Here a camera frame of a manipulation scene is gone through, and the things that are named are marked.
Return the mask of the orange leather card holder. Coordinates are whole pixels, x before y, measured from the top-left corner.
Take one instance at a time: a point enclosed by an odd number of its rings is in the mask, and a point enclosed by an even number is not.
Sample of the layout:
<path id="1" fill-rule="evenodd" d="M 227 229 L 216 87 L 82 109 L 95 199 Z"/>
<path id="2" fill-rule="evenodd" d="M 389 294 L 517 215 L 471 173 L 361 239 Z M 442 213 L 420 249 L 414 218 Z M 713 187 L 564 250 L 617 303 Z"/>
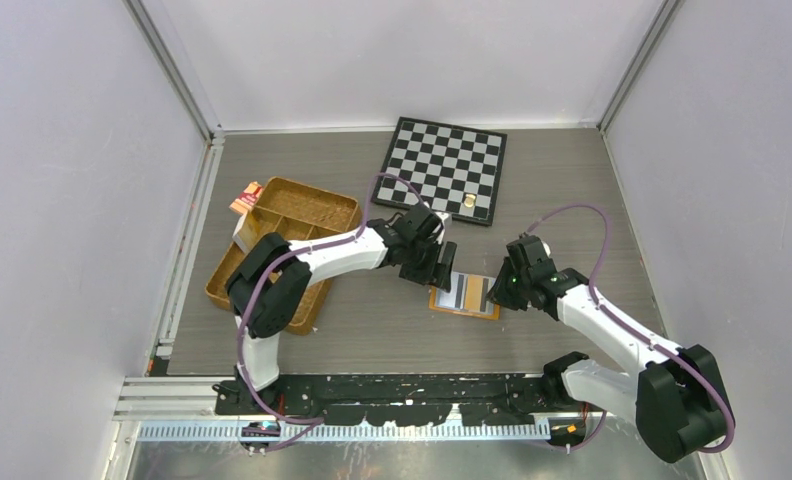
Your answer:
<path id="1" fill-rule="evenodd" d="M 483 320 L 499 320 L 501 307 L 486 298 L 495 281 L 494 277 L 452 272 L 451 289 L 443 291 L 432 287 L 428 306 L 434 311 Z"/>

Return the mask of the white credit card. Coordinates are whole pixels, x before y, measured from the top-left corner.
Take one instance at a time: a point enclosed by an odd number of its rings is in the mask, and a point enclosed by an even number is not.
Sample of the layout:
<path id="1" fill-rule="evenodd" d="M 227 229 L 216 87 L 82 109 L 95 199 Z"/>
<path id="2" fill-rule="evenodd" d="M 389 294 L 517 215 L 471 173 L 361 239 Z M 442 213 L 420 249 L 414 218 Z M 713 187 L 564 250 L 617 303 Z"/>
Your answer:
<path id="1" fill-rule="evenodd" d="M 467 283 L 468 276 L 466 274 L 453 272 L 451 275 L 451 289 L 449 291 L 436 289 L 432 305 L 444 310 L 463 310 L 465 308 Z"/>

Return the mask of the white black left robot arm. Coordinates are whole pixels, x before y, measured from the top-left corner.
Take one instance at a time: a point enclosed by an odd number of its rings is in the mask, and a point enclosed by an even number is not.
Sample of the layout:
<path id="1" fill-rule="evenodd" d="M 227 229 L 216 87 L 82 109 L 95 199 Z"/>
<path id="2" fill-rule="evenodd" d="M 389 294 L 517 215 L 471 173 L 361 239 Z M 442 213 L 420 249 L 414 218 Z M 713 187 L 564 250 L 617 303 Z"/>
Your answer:
<path id="1" fill-rule="evenodd" d="M 451 221 L 449 213 L 419 202 L 391 219 L 364 218 L 346 233 L 287 240 L 271 232 L 259 240 L 226 282 L 238 329 L 242 403 L 256 414 L 277 405 L 279 335 L 310 286 L 394 266 L 404 280 L 450 291 L 457 245 L 444 236 Z"/>

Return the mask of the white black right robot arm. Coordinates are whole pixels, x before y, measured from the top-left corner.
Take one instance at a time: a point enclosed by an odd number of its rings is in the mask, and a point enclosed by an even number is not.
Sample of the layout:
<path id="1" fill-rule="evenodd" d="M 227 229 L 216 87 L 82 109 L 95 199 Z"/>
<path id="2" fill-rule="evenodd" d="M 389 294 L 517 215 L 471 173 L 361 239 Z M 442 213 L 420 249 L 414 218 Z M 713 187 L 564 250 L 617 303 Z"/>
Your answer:
<path id="1" fill-rule="evenodd" d="M 633 424 L 650 451 L 667 463 L 731 444 L 736 422 L 714 355 L 645 328 L 591 279 L 573 268 L 558 269 L 539 237 L 523 234 L 507 244 L 486 297 L 509 310 L 546 313 L 619 365 L 605 368 L 581 352 L 545 364 L 541 387 L 552 408 L 568 410 L 577 402 L 600 407 Z"/>

